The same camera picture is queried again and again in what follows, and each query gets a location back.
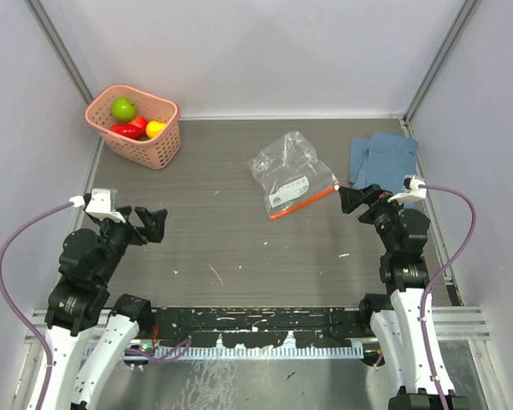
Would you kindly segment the clear zip top bag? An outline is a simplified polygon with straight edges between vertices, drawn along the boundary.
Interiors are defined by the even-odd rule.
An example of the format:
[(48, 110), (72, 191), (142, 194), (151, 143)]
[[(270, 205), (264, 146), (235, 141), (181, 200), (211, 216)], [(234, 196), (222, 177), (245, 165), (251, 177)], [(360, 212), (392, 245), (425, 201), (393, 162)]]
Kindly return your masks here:
[(333, 193), (340, 183), (301, 132), (288, 132), (248, 160), (264, 191), (270, 220), (277, 220)]

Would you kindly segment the green toy apple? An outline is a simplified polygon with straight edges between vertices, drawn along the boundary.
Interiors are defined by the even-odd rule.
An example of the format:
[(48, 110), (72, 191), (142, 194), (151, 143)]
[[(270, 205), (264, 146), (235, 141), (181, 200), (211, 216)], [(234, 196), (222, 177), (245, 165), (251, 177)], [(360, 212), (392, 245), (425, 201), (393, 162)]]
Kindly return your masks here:
[(119, 97), (112, 103), (111, 114), (120, 122), (129, 122), (138, 115), (138, 112), (129, 99)]

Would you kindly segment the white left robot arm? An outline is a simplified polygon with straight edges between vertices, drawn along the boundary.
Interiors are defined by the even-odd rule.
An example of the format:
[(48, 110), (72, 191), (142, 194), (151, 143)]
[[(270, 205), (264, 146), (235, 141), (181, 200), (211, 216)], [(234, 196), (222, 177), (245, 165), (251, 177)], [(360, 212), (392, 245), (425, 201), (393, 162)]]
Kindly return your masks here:
[(92, 221), (99, 230), (79, 229), (62, 245), (62, 275), (50, 293), (45, 340), (30, 409), (94, 409), (116, 363), (134, 338), (154, 328), (150, 301), (128, 294), (113, 306), (107, 325), (87, 360), (82, 357), (109, 299), (108, 283), (129, 246), (160, 243), (168, 212), (122, 207), (120, 220)]

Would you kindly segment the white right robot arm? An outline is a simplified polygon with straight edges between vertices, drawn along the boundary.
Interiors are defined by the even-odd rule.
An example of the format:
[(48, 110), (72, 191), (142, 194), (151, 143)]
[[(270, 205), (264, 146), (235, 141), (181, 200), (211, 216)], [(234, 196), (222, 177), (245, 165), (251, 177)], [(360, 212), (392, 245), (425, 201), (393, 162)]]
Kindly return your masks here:
[(336, 190), (343, 213), (367, 206), (358, 220), (375, 228), (386, 250), (380, 258), (386, 294), (367, 294), (357, 323), (380, 345), (377, 361), (385, 364), (394, 388), (388, 408), (468, 409), (469, 399), (456, 392), (446, 370), (433, 322), (433, 278), (423, 257), (431, 221), (410, 207), (426, 195), (422, 181), (407, 178), (397, 195), (377, 184)]

